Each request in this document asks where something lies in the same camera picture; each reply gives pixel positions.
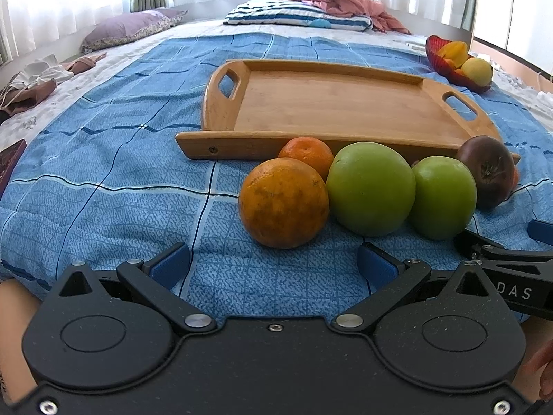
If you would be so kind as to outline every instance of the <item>blue bedsheet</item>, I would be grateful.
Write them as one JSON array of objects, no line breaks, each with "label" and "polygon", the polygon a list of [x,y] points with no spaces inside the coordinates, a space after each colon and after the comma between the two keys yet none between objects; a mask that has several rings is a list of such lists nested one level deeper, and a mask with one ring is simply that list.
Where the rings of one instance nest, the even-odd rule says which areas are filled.
[{"label": "blue bedsheet", "polygon": [[[80,98],[29,145],[0,201],[0,271],[42,297],[75,259],[111,269],[150,259],[174,242],[193,250],[174,291],[220,319],[241,315],[333,316],[367,296],[356,270],[362,238],[334,222],[310,244],[277,251],[255,244],[237,213],[251,162],[188,160],[174,137],[200,129],[205,85],[227,59],[302,59],[381,67],[445,82],[424,57],[323,38],[270,34],[171,39]],[[223,82],[226,91],[231,83]],[[553,139],[521,104],[497,88],[472,95],[522,156],[521,183],[473,230],[509,248],[531,240],[534,217],[553,222]],[[454,269],[451,242],[430,242],[405,226],[372,239],[400,259]]]}]

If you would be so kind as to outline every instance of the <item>wooden tray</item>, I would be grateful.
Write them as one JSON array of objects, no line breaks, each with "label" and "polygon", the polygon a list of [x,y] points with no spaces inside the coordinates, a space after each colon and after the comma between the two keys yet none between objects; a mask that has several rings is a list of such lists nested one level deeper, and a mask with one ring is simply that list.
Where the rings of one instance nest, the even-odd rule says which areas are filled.
[{"label": "wooden tray", "polygon": [[[227,98],[219,85],[228,76]],[[456,96],[476,117],[466,121],[444,100]],[[346,145],[374,141],[408,162],[454,156],[470,137],[501,140],[486,113],[449,85],[406,73],[324,62],[243,60],[220,66],[204,96],[202,131],[176,141],[190,159],[276,158],[295,137]]]}]

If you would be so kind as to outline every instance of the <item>red fruit basket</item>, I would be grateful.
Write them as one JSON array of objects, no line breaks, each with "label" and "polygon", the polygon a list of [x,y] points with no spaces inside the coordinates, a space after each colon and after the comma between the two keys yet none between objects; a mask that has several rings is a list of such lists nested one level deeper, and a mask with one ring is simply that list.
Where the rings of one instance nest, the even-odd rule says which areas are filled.
[{"label": "red fruit basket", "polygon": [[489,90],[491,87],[490,85],[487,85],[486,87],[480,87],[480,85],[476,84],[470,78],[455,73],[455,70],[453,70],[443,58],[438,56],[438,51],[440,50],[440,48],[444,45],[449,44],[450,42],[451,40],[442,39],[441,37],[435,35],[427,38],[427,57],[433,69],[441,76],[447,78],[447,80],[451,84],[466,87],[471,92],[483,93]]}]

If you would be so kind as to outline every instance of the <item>pink comforter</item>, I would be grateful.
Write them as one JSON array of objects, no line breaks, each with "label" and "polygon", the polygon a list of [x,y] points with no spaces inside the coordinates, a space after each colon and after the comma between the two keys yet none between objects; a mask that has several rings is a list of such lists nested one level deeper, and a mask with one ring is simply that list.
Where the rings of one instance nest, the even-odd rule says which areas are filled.
[{"label": "pink comforter", "polygon": [[340,17],[368,15],[378,31],[398,31],[410,34],[408,29],[393,15],[386,12],[380,1],[374,0],[295,0],[311,3],[323,11]]}]

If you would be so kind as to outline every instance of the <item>purple pillow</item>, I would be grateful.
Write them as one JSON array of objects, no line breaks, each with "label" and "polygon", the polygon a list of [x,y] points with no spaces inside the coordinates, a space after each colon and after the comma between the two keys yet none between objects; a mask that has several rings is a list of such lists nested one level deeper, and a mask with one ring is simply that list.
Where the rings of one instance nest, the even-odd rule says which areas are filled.
[{"label": "purple pillow", "polygon": [[172,26],[171,20],[156,10],[122,13],[98,24],[82,41],[81,51],[90,53],[98,49],[129,44]]},{"label": "purple pillow", "polygon": [[171,21],[171,26],[176,26],[179,23],[181,23],[182,20],[184,19],[184,16],[188,13],[188,10],[178,11],[176,9],[165,9],[165,8],[158,8],[154,10],[159,13],[162,13],[165,17],[167,17]]}]

